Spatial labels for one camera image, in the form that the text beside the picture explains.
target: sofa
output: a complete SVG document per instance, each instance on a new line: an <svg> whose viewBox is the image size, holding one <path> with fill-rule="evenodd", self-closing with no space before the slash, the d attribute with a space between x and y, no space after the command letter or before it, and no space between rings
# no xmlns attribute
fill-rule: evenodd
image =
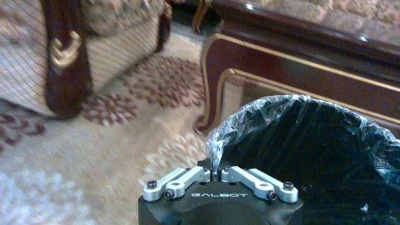
<svg viewBox="0 0 400 225"><path fill-rule="evenodd" d="M161 50L164 0L0 1L0 98L60 119Z"/></svg>

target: rug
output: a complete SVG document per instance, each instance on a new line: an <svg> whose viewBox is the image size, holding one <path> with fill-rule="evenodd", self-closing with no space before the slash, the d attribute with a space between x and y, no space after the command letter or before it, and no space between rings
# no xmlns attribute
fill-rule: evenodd
<svg viewBox="0 0 400 225"><path fill-rule="evenodd" d="M200 46L172 34L68 121L0 102L0 224L137 224L146 181L206 157L198 61ZM241 104L230 83L224 117Z"/></svg>

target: screw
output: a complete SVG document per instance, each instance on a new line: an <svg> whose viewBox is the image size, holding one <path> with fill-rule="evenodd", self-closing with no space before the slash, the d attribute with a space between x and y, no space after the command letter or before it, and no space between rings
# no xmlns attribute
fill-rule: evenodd
<svg viewBox="0 0 400 225"><path fill-rule="evenodd" d="M269 199L270 201L274 201L277 199L277 194L274 191L266 192L266 199Z"/></svg>
<svg viewBox="0 0 400 225"><path fill-rule="evenodd" d="M173 193L173 190L170 190L170 189L166 189L166 191L165 191L165 198L166 199L172 199L173 198L173 196L174 196L174 193Z"/></svg>
<svg viewBox="0 0 400 225"><path fill-rule="evenodd" d="M293 183L292 183L292 182L284 182L284 183L282 183L282 189L284 189L284 190L290 191L290 190L293 190L293 188L294 188L294 186L293 186Z"/></svg>
<svg viewBox="0 0 400 225"><path fill-rule="evenodd" d="M157 187L157 182L154 181L154 180L150 180L149 182L148 182L148 188L149 189L154 189Z"/></svg>

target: clear plastic bag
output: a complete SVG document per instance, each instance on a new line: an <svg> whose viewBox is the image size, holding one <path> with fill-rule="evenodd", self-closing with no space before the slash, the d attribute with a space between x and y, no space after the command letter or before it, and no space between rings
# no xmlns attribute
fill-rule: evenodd
<svg viewBox="0 0 400 225"><path fill-rule="evenodd" d="M294 183L305 224L400 224L400 140L349 109L264 97L210 132L208 148L214 172L238 165Z"/></svg>

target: black trash can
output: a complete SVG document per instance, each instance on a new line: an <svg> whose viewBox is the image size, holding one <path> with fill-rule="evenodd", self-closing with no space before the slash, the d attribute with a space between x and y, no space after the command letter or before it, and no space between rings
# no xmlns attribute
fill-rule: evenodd
<svg viewBox="0 0 400 225"><path fill-rule="evenodd" d="M208 148L213 171L238 165L293 182L305 224L400 224L400 140L349 109L264 97L210 132Z"/></svg>

